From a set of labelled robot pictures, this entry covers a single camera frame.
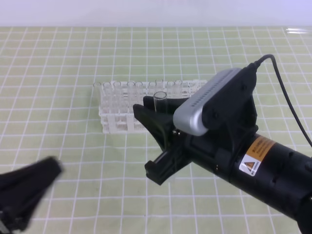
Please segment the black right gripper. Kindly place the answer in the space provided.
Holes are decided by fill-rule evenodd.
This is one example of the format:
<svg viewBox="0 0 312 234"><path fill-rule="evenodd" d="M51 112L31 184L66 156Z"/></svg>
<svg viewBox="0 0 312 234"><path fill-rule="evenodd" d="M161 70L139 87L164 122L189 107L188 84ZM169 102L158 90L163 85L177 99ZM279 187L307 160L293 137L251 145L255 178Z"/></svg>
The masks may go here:
<svg viewBox="0 0 312 234"><path fill-rule="evenodd" d="M134 117L153 136L162 153L154 161L145 164L146 176L161 185L191 162L236 185L238 167L247 148L257 135L258 127L236 129L227 127L208 131L202 136L181 133L173 135L173 114L189 98L168 98L168 112L155 111L152 96L143 98L143 105L133 106Z"/></svg>

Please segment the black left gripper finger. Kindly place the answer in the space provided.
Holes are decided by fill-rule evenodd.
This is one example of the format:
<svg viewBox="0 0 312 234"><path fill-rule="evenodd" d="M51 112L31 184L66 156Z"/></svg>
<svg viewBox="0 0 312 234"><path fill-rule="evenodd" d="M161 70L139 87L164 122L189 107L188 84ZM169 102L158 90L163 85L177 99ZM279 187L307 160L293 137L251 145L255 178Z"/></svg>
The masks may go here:
<svg viewBox="0 0 312 234"><path fill-rule="evenodd" d="M54 156L0 175L0 230L25 231L42 198L62 173Z"/></svg>

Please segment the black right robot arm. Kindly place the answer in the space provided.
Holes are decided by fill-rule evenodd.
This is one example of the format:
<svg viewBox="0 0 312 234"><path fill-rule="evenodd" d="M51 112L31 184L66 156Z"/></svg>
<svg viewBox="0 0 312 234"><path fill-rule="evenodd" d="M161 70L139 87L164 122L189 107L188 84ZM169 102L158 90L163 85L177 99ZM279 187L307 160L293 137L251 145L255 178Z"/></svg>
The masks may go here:
<svg viewBox="0 0 312 234"><path fill-rule="evenodd" d="M262 145L257 133L256 109L251 97L232 119L202 136L177 129L174 111L185 99L170 99L167 112L156 112L154 100L146 96L133 106L135 118L149 131L162 152L145 164L146 176L161 185L176 172L195 163L217 177L295 220L303 234L312 231L312 159L274 142L264 153L255 174L247 157Z"/></svg>

